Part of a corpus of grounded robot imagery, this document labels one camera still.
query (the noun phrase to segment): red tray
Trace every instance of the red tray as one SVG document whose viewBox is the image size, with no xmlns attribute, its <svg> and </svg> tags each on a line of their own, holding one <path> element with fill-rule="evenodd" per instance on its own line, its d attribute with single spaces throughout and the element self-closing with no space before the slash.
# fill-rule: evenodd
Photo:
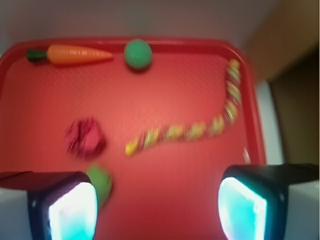
<svg viewBox="0 0 320 240">
<path fill-rule="evenodd" d="M 96 239 L 224 239 L 217 206 L 222 174 L 232 164 L 265 164 L 252 73 L 222 41 L 157 39 L 142 73 L 126 67 L 128 38 L 52 39 L 15 45 L 0 58 L 0 172 L 109 169 L 114 186 L 99 213 Z M 72 44 L 114 53 L 82 66 L 34 65 L 26 49 Z M 152 127 L 210 120 L 224 107 L 230 59 L 240 62 L 242 106 L 221 136 L 159 144 L 131 158 L 127 141 Z M 67 127 L 96 118 L 107 148 L 93 161 L 66 154 Z"/>
</svg>

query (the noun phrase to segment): green ball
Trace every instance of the green ball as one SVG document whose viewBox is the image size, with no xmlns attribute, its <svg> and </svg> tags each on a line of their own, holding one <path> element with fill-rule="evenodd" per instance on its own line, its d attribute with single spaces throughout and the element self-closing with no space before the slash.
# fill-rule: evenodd
<svg viewBox="0 0 320 240">
<path fill-rule="evenodd" d="M 86 171 L 86 174 L 96 190 L 98 208 L 101 209 L 109 197 L 112 187 L 112 178 L 106 170 L 99 167 L 97 164 L 92 164 Z"/>
<path fill-rule="evenodd" d="M 143 70 L 152 60 L 152 51 L 148 43 L 141 39 L 128 42 L 124 49 L 126 63 L 135 70 Z"/>
</svg>

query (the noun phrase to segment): beaded snake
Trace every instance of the beaded snake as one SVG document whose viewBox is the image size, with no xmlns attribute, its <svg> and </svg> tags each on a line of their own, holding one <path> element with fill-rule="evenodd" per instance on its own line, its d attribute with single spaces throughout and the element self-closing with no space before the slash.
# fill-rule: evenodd
<svg viewBox="0 0 320 240">
<path fill-rule="evenodd" d="M 231 59 L 229 61 L 226 75 L 225 106 L 222 113 L 214 117 L 209 124 L 202 121 L 194 123 L 190 127 L 184 127 L 184 125 L 179 124 L 163 129 L 150 129 L 127 143 L 125 145 L 125 154 L 130 157 L 160 142 L 195 141 L 203 137 L 222 134 L 226 126 L 233 125 L 238 116 L 238 107 L 241 104 L 241 75 L 239 68 L 240 63 L 237 60 Z"/>
</svg>

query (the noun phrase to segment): orange carrot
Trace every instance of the orange carrot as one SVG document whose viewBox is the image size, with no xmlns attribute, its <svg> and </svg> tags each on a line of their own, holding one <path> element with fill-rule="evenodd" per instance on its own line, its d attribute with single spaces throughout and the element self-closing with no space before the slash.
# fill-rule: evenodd
<svg viewBox="0 0 320 240">
<path fill-rule="evenodd" d="M 26 57 L 30 62 L 48 59 L 55 65 L 72 65 L 109 60 L 113 55 L 108 51 L 90 47 L 53 44 L 46 52 L 28 49 Z"/>
</svg>

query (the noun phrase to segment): glowing light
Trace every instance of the glowing light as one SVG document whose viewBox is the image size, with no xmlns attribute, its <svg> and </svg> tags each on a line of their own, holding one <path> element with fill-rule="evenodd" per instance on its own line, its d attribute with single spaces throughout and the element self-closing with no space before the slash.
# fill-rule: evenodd
<svg viewBox="0 0 320 240">
<path fill-rule="evenodd" d="M 95 235 L 98 205 L 94 186 L 81 182 L 48 210 L 52 240 L 91 240 Z"/>
<path fill-rule="evenodd" d="M 267 200 L 236 178 L 227 177 L 221 182 L 218 210 L 228 239 L 264 239 Z"/>
</svg>

